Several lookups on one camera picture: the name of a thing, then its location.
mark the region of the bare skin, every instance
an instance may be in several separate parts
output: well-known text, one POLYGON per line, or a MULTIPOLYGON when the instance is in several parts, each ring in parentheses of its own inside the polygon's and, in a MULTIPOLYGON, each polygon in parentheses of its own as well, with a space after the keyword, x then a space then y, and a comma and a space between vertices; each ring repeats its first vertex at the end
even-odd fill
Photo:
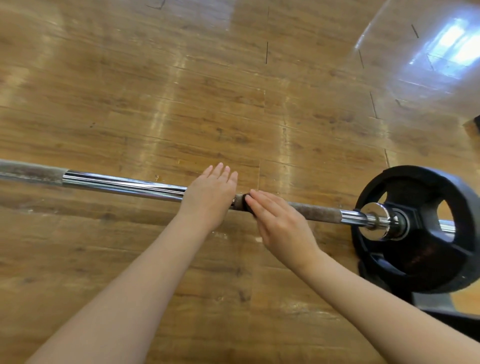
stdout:
POLYGON ((479 343, 322 252, 305 218, 285 200, 254 190, 250 195, 246 201, 267 249, 355 325, 389 363, 480 363, 479 343))
MULTIPOLYGON (((125 271, 58 330, 28 363, 142 363, 175 288, 223 221, 237 173, 210 166, 177 216, 125 271)), ((273 194, 251 191, 270 252, 347 318, 390 363, 480 363, 480 344, 345 269, 322 252, 305 218, 273 194)))

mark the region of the weight plate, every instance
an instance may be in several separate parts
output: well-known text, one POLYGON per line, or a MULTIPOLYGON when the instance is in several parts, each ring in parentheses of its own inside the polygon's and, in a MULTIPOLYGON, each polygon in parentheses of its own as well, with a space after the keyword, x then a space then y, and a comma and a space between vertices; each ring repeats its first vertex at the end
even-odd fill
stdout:
POLYGON ((352 239, 367 269, 386 284, 412 292, 457 291, 480 277, 480 198, 457 176, 417 166, 384 170, 362 191, 359 211, 378 202, 404 211, 410 230, 400 241, 375 242, 352 227, 352 239), (445 200, 455 222, 453 238, 440 229, 438 205, 445 200))

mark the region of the person's left arm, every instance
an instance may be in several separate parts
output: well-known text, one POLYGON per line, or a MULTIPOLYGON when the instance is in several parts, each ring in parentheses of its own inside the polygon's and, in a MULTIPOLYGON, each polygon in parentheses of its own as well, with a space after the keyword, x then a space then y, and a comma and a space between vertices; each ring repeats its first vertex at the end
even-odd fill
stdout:
POLYGON ((178 283, 232 203, 237 173, 220 163, 187 189, 160 236, 28 360, 39 363, 143 363, 178 283))

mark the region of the forearm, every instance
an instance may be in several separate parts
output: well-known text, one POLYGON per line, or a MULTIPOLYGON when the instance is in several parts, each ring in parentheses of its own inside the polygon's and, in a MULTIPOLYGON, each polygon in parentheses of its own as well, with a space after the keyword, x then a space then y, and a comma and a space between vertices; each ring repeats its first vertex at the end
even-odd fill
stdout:
POLYGON ((298 275, 390 363, 479 363, 480 346, 321 253, 298 275))
POLYGON ((208 231, 175 217, 30 363, 142 363, 160 319, 208 231))

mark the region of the wooden floor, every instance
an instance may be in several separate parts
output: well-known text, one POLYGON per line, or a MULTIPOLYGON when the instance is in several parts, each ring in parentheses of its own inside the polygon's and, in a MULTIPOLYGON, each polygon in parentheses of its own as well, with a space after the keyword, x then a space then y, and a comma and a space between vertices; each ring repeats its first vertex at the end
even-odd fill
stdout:
MULTIPOLYGON (((343 208, 398 164, 480 191, 465 124, 480 114, 479 39, 480 4, 457 0, 0 0, 0 158, 180 185, 223 161, 239 192, 343 208)), ((0 190, 3 363, 22 363, 178 209, 0 190)), ((312 228, 356 271, 347 227, 312 228)), ((480 285, 454 301, 480 314, 480 285)), ((263 248, 249 214, 229 212, 147 362, 383 361, 263 248)))

